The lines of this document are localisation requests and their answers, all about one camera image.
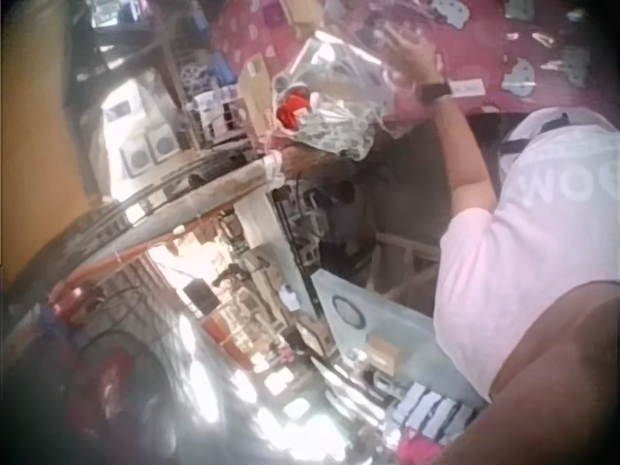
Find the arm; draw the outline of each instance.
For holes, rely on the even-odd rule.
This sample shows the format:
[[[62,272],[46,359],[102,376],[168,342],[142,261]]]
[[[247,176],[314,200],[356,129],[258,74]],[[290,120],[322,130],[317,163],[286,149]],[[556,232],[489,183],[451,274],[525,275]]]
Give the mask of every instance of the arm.
[[[435,48],[424,38],[414,43],[387,26],[386,49],[388,61],[416,86],[444,82],[435,64]],[[452,215],[473,207],[493,210],[495,191],[465,116],[450,96],[437,100],[430,113],[446,165]]]
[[[601,463],[618,416],[619,303],[519,374],[434,465]]]

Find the white t-shirt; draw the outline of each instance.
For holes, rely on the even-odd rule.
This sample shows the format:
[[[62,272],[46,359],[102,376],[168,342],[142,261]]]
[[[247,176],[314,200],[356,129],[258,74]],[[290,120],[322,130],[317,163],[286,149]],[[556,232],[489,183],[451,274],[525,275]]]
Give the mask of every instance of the white t-shirt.
[[[581,125],[538,135],[562,111]],[[511,160],[495,211],[459,213],[441,240],[437,339],[486,399],[555,300],[589,282],[620,282],[620,134],[590,111],[548,108],[512,133],[521,138],[533,140]]]

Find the man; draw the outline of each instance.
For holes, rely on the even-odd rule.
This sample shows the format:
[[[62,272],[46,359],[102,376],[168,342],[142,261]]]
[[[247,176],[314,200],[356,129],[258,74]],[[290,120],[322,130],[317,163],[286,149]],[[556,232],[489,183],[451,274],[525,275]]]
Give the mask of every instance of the man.
[[[434,47],[390,27],[386,42],[449,181],[437,338],[492,402],[437,463],[589,463],[619,415],[620,136],[583,108],[529,115],[503,144],[498,201]]]

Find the yellow wall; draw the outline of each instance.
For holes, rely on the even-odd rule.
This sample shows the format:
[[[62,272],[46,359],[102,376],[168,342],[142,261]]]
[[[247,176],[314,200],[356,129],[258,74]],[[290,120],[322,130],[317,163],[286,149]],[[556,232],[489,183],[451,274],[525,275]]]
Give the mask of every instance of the yellow wall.
[[[5,279],[89,209],[62,109],[64,0],[28,0],[2,31]]]

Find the black wristwatch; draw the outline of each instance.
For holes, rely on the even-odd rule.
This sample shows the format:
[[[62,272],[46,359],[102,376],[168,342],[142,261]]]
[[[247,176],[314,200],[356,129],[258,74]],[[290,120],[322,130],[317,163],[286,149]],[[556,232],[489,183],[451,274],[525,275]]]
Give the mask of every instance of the black wristwatch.
[[[452,90],[447,82],[425,84],[418,88],[418,99],[425,107],[430,107],[435,101],[445,95],[452,95]]]

